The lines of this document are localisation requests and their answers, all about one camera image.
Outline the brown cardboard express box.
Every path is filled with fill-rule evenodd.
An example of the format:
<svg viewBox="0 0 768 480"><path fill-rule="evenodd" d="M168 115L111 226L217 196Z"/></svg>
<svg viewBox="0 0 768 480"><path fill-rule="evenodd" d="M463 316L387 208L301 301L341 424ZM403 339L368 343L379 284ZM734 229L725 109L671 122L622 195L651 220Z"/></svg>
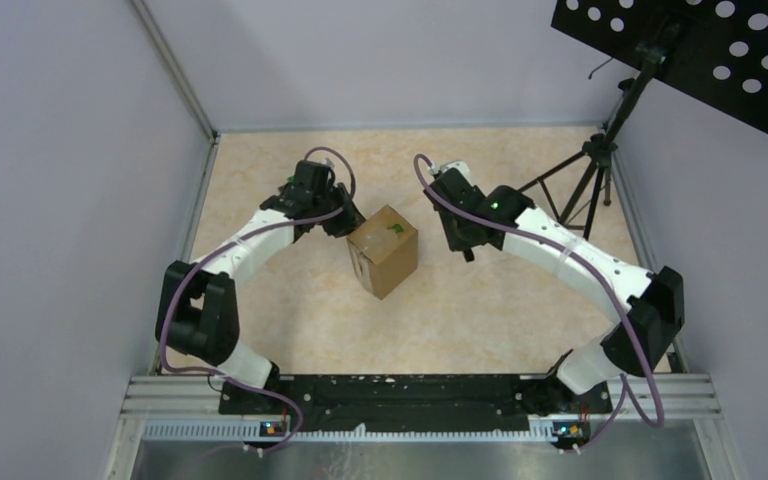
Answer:
<svg viewBox="0 0 768 480"><path fill-rule="evenodd" d="M418 267L419 231L395 208L384 205L347 236L360 285L383 300Z"/></svg>

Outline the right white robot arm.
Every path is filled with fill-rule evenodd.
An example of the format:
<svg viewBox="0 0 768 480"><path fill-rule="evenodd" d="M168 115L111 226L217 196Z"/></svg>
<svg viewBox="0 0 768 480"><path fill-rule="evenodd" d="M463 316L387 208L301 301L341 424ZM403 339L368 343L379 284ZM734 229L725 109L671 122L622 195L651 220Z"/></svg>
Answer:
<svg viewBox="0 0 768 480"><path fill-rule="evenodd" d="M684 279L626 263L563 227L521 192L499 186L485 195L468 166L431 168L424 186L453 251L473 258L478 246L537 265L587 297L612 327L563 355L548 373L549 404L572 412L596 385L620 375L652 384L657 364L684 325Z"/></svg>

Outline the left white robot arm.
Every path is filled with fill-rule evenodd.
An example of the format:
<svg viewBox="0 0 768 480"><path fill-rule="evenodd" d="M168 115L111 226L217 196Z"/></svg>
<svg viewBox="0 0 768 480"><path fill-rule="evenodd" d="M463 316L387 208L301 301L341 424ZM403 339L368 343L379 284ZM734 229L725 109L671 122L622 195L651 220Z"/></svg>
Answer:
<svg viewBox="0 0 768 480"><path fill-rule="evenodd" d="M206 363L211 374L244 385L243 401L257 413L279 404L277 365L240 334L237 290L281 250L315 227L345 237L364 221L355 185L335 178L329 160L301 160L277 194L213 252L171 263L163 277L155 337L164 348Z"/></svg>

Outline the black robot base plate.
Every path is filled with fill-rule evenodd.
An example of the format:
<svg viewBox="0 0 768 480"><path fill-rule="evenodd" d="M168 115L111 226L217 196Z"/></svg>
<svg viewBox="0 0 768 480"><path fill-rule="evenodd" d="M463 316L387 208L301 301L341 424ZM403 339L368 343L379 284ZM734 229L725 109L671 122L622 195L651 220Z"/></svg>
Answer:
<svg viewBox="0 0 768 480"><path fill-rule="evenodd" d="M613 410L601 383L574 395L558 382L519 374L284 375L270 385L276 398L227 385L222 415L290 418L298 405L305 432L373 433L525 431L537 420L569 415L582 420Z"/></svg>

